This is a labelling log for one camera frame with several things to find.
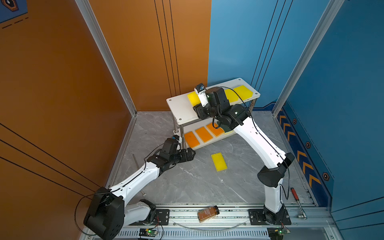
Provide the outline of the orange sponge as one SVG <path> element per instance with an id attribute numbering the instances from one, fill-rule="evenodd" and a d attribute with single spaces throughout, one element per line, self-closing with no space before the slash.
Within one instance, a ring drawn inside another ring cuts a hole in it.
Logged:
<path id="1" fill-rule="evenodd" d="M 213 136 L 209 133 L 206 127 L 201 127 L 195 130 L 198 137 L 203 141 L 203 143 L 207 143 L 213 139 Z"/>
<path id="2" fill-rule="evenodd" d="M 194 132 L 185 133 L 184 137 L 185 137 L 186 143 L 190 148 L 193 149 L 200 145 L 200 142 L 195 136 Z"/>
<path id="3" fill-rule="evenodd" d="M 218 125 L 216 123 L 214 123 L 213 125 L 212 124 L 208 124 L 206 125 L 206 128 L 208 129 L 208 131 L 214 136 L 214 137 L 219 137 L 221 135 L 223 135 L 225 133 L 225 131 L 222 129 L 222 128 L 217 128 Z"/>

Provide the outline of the yellow sponge top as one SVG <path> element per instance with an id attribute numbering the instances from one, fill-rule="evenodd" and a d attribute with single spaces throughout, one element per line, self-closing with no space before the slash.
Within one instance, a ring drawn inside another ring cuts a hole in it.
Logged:
<path id="1" fill-rule="evenodd" d="M 253 92 L 245 86 L 239 86 L 234 89 L 234 91 L 239 95 L 239 97 L 246 101 L 247 99 L 253 96 Z"/>

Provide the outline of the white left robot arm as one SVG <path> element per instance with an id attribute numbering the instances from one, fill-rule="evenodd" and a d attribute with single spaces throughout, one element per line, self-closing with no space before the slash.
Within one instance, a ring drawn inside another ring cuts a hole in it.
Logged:
<path id="1" fill-rule="evenodd" d="M 182 148 L 182 140 L 178 136 L 166 139 L 144 158 L 143 166 L 131 176 L 110 188 L 101 187 L 91 195 L 92 201 L 83 224 L 95 236 L 112 240 L 125 226 L 136 222 L 154 223 L 155 204 L 143 199 L 131 205 L 130 201 L 164 172 L 177 164 L 192 161 L 195 155 L 192 148 Z"/>

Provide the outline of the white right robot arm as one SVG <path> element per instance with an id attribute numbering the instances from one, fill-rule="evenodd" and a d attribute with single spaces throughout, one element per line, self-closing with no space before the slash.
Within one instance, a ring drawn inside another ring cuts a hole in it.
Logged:
<path id="1" fill-rule="evenodd" d="M 231 105 L 224 88 L 206 89 L 203 84 L 195 87 L 200 103 L 193 107 L 201 120 L 212 119 L 214 129 L 234 131 L 257 153 L 264 163 L 257 174 L 265 187 L 264 216 L 270 225 L 283 223 L 287 210 L 282 200 L 282 184 L 285 173 L 295 160 L 292 153 L 285 153 L 277 147 L 257 126 L 251 111 L 245 103 Z"/>

